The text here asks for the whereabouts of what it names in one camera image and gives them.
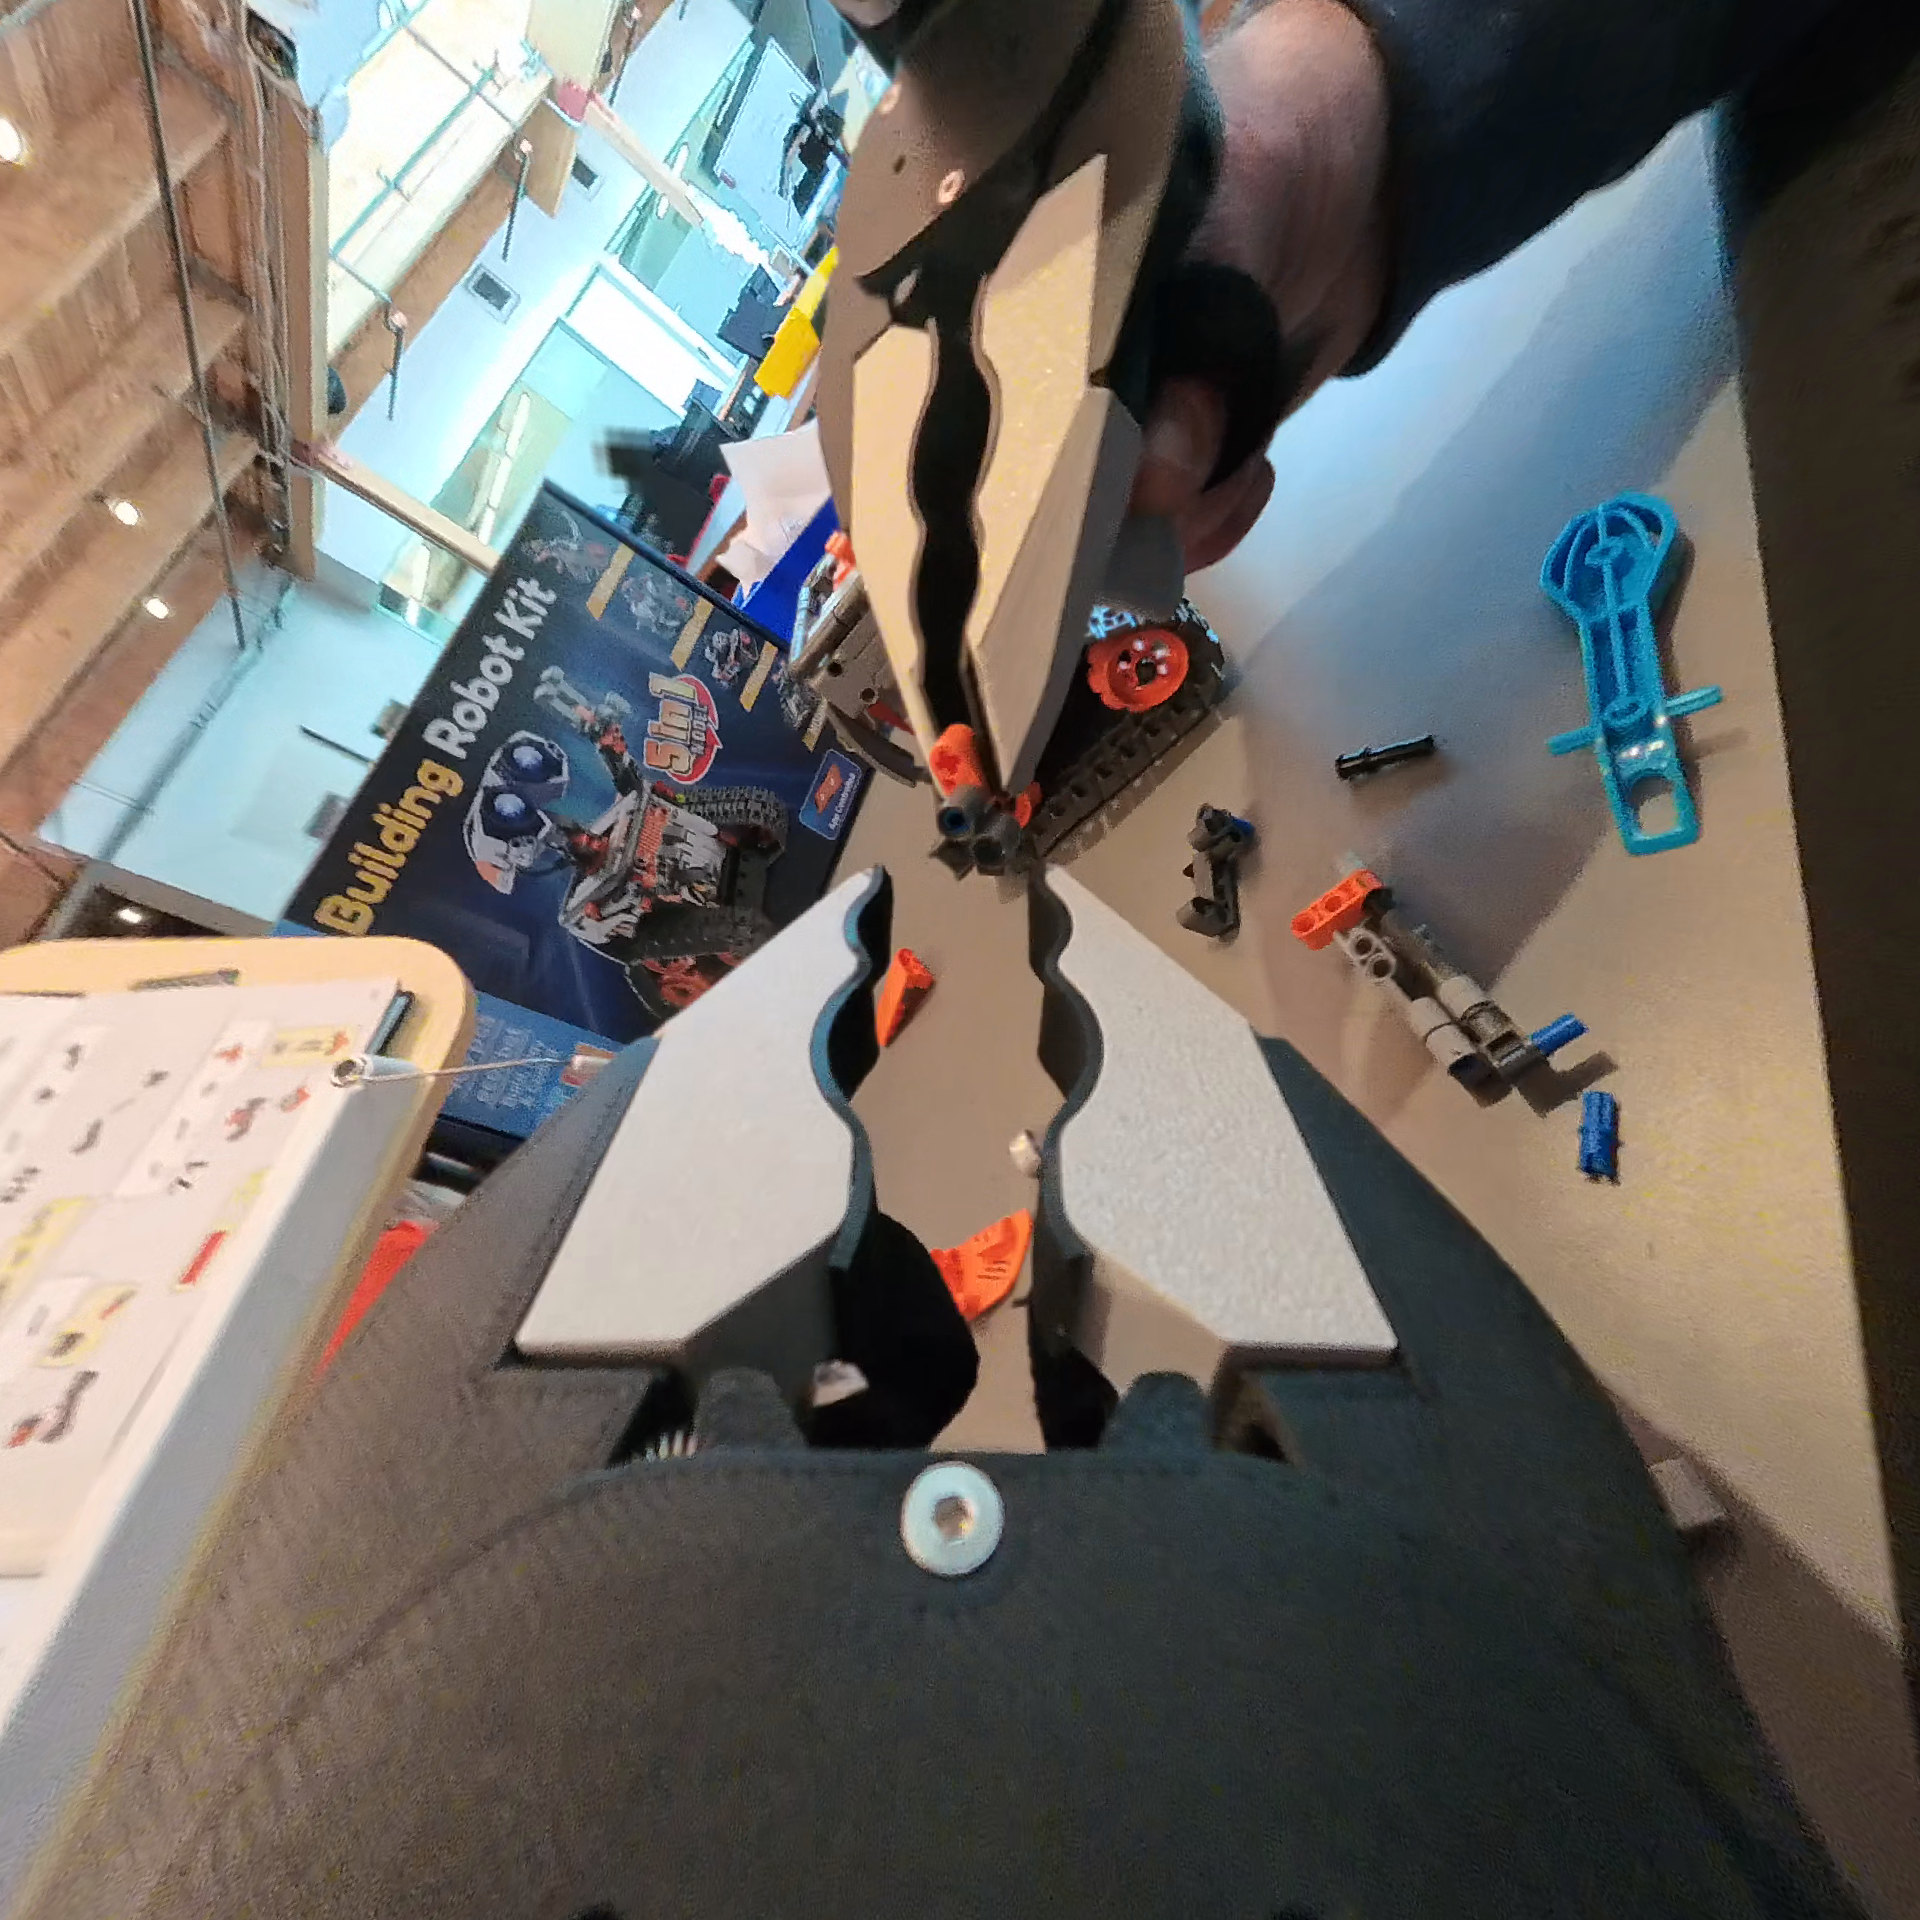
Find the person's right forearm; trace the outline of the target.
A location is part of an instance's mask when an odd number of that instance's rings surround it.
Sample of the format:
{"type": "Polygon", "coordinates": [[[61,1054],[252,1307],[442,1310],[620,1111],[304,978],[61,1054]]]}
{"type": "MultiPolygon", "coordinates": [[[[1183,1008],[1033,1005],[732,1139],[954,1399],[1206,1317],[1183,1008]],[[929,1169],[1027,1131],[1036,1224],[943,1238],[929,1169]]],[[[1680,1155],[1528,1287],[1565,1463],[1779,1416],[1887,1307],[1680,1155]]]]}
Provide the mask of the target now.
{"type": "Polygon", "coordinates": [[[1915,2],[1352,2],[1383,76],[1381,301],[1344,378],[1702,111],[1876,63],[1915,2]]]}

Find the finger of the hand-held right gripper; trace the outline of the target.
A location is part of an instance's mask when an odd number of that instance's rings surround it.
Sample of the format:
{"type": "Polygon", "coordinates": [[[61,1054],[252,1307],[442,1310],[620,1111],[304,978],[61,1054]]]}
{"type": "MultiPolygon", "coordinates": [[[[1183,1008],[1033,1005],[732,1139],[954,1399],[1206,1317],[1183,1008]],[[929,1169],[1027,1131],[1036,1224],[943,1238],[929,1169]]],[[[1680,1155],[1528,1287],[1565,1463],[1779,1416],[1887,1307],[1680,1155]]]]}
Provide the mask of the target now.
{"type": "Polygon", "coordinates": [[[963,651],[1002,791],[1036,779],[1060,720],[1140,455],[1140,428],[1095,377],[1104,211],[1098,153],[1045,191],[978,292],[989,455],[963,651]]]}
{"type": "Polygon", "coordinates": [[[936,324],[890,324],[852,359],[848,531],[925,748],[963,721],[963,516],[929,428],[940,372],[936,324]]]}

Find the partly built toy robot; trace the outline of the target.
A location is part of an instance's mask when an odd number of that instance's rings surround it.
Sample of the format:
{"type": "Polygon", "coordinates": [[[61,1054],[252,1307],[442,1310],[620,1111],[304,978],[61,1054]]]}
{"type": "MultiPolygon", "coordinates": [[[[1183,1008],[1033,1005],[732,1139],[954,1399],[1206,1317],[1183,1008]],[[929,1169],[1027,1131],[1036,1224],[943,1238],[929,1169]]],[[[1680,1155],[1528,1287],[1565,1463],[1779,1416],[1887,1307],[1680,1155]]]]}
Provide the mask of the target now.
{"type": "MultiPolygon", "coordinates": [[[[790,641],[790,672],[827,704],[836,742],[867,772],[934,787],[847,536],[829,536],[827,559],[803,580],[790,641]]],[[[1145,791],[1156,767],[1211,724],[1223,695],[1226,658],[1194,604],[1177,602],[1168,622],[1098,604],[1037,773],[1008,799],[1024,848],[1004,876],[1145,791]]]]}

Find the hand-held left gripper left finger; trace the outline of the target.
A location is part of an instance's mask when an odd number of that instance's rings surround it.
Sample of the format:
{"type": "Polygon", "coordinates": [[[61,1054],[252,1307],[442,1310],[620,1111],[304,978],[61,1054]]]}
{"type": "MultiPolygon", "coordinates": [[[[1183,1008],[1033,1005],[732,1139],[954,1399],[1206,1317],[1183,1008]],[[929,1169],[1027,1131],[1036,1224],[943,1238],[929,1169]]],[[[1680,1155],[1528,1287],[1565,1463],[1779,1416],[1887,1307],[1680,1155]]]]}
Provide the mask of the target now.
{"type": "Polygon", "coordinates": [[[863,869],[671,1016],[517,1328],[549,1367],[755,1367],[803,1411],[874,1210],[852,1098],[878,1064],[890,876],[863,869]]]}

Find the blue storage bin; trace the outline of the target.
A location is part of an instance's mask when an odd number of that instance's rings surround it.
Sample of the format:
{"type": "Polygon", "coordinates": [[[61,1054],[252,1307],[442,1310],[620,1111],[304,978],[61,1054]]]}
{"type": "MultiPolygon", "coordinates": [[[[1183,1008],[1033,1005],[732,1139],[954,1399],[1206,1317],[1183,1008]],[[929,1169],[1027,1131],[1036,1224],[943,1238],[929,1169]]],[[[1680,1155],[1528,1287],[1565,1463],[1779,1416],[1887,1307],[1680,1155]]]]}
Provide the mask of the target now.
{"type": "Polygon", "coordinates": [[[742,588],[733,604],[749,622],[764,626],[783,647],[793,644],[793,625],[800,614],[800,591],[813,567],[827,559],[829,536],[836,536],[838,516],[832,500],[827,500],[811,523],[790,540],[781,559],[767,567],[767,574],[755,588],[742,588]]]}

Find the grey brick assembly orange beam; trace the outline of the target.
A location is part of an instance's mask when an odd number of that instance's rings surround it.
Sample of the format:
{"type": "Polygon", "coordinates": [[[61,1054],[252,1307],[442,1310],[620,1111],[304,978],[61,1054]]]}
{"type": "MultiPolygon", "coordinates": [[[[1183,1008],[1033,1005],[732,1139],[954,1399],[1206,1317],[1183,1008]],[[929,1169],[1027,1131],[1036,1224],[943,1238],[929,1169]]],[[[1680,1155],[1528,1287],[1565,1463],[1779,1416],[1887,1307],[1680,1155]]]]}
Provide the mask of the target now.
{"type": "Polygon", "coordinates": [[[1335,882],[1292,916],[1290,931],[1311,955],[1339,955],[1354,981],[1383,996],[1432,1064],[1473,1093],[1516,1087],[1586,1037],[1576,1016],[1521,1030],[1354,857],[1335,863],[1335,882]]]}

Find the instruction booklet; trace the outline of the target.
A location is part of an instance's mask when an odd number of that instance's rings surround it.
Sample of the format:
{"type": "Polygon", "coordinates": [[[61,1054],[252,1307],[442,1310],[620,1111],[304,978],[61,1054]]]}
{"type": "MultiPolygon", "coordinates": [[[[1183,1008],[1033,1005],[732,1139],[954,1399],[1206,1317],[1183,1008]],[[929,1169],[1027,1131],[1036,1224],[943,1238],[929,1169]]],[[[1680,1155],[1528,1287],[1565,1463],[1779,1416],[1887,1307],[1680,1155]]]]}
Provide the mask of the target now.
{"type": "Polygon", "coordinates": [[[382,978],[4,996],[4,1577],[61,1552],[217,1265],[395,1033],[382,978]]]}

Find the orange curved panel brick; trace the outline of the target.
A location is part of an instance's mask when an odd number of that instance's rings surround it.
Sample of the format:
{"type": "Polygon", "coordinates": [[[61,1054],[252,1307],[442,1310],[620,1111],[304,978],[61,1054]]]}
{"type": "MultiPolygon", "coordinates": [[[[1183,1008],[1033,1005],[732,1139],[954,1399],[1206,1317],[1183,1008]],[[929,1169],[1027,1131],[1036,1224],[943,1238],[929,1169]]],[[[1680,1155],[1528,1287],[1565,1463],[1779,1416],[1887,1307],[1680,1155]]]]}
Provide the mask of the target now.
{"type": "Polygon", "coordinates": [[[954,1247],[929,1252],[929,1262],[963,1322],[973,1326],[1012,1301],[1022,1271],[1027,1266],[1033,1234],[1036,1214],[1020,1209],[973,1232],[954,1247]]]}

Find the dark grey connector piece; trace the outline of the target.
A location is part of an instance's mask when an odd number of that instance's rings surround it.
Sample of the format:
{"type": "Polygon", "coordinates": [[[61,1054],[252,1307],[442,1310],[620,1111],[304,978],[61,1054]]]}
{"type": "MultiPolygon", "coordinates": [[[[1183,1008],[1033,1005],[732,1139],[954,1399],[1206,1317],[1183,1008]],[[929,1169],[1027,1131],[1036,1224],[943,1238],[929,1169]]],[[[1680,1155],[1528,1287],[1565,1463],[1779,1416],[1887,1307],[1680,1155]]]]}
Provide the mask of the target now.
{"type": "Polygon", "coordinates": [[[1230,941],[1242,926],[1242,864],[1258,845],[1249,821],[1202,804],[1188,831],[1188,897],[1175,908],[1175,925],[1206,937],[1230,941]]]}

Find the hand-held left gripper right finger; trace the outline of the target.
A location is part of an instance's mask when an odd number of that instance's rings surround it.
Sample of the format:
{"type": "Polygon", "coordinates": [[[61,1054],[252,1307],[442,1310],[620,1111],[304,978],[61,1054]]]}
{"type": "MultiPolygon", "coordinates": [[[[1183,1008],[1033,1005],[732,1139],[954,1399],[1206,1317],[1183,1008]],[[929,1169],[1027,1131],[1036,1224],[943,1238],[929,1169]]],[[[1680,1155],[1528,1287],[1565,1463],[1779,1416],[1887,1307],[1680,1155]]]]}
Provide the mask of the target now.
{"type": "Polygon", "coordinates": [[[1027,882],[1037,1142],[1027,1362],[1045,1435],[1148,1374],[1223,1411],[1246,1374],[1383,1367],[1399,1343],[1264,1042],[1077,879],[1027,882]]]}

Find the yellow storage bin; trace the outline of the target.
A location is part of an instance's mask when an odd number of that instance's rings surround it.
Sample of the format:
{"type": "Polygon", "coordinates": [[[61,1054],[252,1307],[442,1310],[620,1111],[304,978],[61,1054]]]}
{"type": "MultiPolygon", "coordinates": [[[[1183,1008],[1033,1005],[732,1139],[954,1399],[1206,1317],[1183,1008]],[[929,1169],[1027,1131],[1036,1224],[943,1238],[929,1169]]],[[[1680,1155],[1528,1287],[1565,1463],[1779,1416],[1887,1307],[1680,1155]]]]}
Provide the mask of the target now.
{"type": "Polygon", "coordinates": [[[832,244],[781,310],[781,324],[758,364],[755,381],[770,397],[793,397],[824,351],[824,306],[838,262],[832,244]]]}

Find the black dimpled pad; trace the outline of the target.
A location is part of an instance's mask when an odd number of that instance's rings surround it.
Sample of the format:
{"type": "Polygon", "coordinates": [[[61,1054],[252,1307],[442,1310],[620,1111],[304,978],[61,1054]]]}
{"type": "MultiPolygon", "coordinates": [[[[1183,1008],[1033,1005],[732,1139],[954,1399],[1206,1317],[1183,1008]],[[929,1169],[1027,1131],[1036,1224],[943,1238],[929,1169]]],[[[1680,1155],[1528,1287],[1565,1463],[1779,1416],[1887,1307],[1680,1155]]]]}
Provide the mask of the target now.
{"type": "Polygon", "coordinates": [[[1915,1667],[1915,40],[1728,130],[1742,430],[1870,1426],[1915,1667]]]}

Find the person's right hand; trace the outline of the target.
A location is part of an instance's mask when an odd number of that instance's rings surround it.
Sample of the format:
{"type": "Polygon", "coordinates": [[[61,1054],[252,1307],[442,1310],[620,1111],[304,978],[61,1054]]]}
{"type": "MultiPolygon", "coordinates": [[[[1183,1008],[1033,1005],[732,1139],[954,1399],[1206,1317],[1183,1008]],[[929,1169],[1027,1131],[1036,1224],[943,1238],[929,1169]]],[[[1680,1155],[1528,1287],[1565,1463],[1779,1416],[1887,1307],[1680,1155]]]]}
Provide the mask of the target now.
{"type": "MultiPolygon", "coordinates": [[[[1339,378],[1377,324],[1383,294],[1383,65],[1344,2],[1249,2],[1211,48],[1223,156],[1197,256],[1253,278],[1300,364],[1290,412],[1339,378]]],[[[1164,519],[1188,574],[1253,528],[1274,465],[1246,458],[1211,483],[1226,401],[1177,378],[1156,394],[1133,512],[1164,519]]]]}

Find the orange storage box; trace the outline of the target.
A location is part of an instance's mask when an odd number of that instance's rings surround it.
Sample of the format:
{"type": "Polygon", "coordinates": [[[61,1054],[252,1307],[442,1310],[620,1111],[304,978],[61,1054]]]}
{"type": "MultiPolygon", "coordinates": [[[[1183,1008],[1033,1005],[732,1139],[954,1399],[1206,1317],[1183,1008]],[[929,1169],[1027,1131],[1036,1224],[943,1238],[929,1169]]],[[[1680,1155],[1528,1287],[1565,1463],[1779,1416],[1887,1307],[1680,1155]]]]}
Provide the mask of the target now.
{"type": "Polygon", "coordinates": [[[433,1232],[436,1228],[431,1222],[405,1217],[405,1222],[388,1224],[374,1238],[372,1255],[363,1265],[363,1271],[346,1298],[346,1307],[344,1307],[344,1312],[323,1344],[323,1356],[315,1362],[315,1374],[323,1374],[334,1364],[334,1357],[344,1352],[350,1335],[364,1322],[372,1307],[384,1298],[384,1291],[395,1282],[401,1266],[417,1257],[417,1252],[431,1240],[433,1232]]]}

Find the blue robot kit box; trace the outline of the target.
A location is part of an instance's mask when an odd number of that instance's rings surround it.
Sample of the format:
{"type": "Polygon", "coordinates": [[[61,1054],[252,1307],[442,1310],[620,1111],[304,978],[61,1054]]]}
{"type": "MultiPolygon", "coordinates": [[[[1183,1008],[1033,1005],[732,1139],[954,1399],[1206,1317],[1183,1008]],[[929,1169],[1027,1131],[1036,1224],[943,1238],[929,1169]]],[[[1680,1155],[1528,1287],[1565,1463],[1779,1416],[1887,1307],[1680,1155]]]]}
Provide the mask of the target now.
{"type": "Polygon", "coordinates": [[[787,651],[546,483],[281,918],[652,1034],[827,894],[864,799],[787,651]]]}

